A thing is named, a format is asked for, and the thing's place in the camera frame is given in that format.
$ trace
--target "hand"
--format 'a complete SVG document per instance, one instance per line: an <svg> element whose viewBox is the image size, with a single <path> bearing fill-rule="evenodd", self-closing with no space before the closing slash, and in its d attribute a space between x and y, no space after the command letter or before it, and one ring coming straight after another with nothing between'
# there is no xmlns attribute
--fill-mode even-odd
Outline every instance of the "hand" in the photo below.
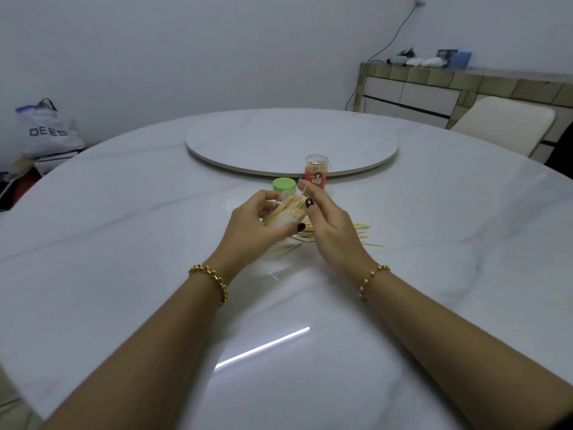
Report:
<svg viewBox="0 0 573 430"><path fill-rule="evenodd" d="M315 229L320 254L331 267L360 287L378 264L364 249L350 215L314 184L300 180L298 187L309 196L306 210Z"/></svg>
<svg viewBox="0 0 573 430"><path fill-rule="evenodd" d="M227 283L243 268L258 260L274 243L304 229L304 224L267 228L260 219L270 214L280 193L261 190L233 210L219 246L205 264Z"/></svg>

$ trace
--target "forearm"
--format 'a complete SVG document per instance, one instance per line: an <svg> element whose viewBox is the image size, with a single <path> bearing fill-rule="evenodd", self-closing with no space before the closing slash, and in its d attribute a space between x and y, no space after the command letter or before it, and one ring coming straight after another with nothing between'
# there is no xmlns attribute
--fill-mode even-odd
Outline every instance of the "forearm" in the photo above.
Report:
<svg viewBox="0 0 573 430"><path fill-rule="evenodd" d="M543 429L573 409L571 385L392 273L366 295L476 428Z"/></svg>
<svg viewBox="0 0 573 430"><path fill-rule="evenodd" d="M225 280L235 274L220 261L206 264L219 268ZM210 276L191 275L43 428L171 428L220 301L221 292Z"/></svg>

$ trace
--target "gold bracelet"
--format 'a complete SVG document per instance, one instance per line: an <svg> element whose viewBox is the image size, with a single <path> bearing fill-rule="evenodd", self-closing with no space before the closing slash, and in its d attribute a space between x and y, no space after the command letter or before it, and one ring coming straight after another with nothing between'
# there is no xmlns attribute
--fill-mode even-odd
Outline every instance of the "gold bracelet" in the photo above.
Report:
<svg viewBox="0 0 573 430"><path fill-rule="evenodd" d="M208 265L203 265L203 264L194 265L189 270L189 276L197 272L206 273L209 276L211 276L215 280L215 282L217 282L219 288L221 289L221 303L219 304L219 306L223 306L223 304L227 300L227 297L229 296L229 293L227 292L227 285L225 285L223 278L221 276L218 276L215 270L211 270Z"/></svg>
<svg viewBox="0 0 573 430"><path fill-rule="evenodd" d="M360 294L359 295L360 295L361 300L366 300L366 297L364 297L364 287L366 285L368 285L368 282L370 282L370 279L372 279L374 277L374 275L376 274L376 272L379 272L380 270L390 271L390 267L388 267L387 265L379 265L378 267L376 267L376 270L374 272L370 272L368 277L366 279L364 279L364 284L360 287Z"/></svg>

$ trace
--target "green lid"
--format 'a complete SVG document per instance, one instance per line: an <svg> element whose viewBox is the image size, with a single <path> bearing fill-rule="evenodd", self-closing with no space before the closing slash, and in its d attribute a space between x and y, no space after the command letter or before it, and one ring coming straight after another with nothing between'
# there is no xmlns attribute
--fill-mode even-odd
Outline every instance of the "green lid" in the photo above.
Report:
<svg viewBox="0 0 573 430"><path fill-rule="evenodd" d="M285 190L293 190L296 188L296 182L290 178L277 178L273 181L273 191L282 193Z"/></svg>

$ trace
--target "clear plastic container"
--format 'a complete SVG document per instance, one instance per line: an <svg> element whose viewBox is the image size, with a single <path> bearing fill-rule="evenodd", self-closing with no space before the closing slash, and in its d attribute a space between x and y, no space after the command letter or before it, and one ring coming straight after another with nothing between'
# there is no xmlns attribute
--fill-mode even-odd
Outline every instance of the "clear plastic container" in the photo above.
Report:
<svg viewBox="0 0 573 430"><path fill-rule="evenodd" d="M312 154L306 156L306 169L304 179L324 189L326 173L328 171L328 157Z"/></svg>

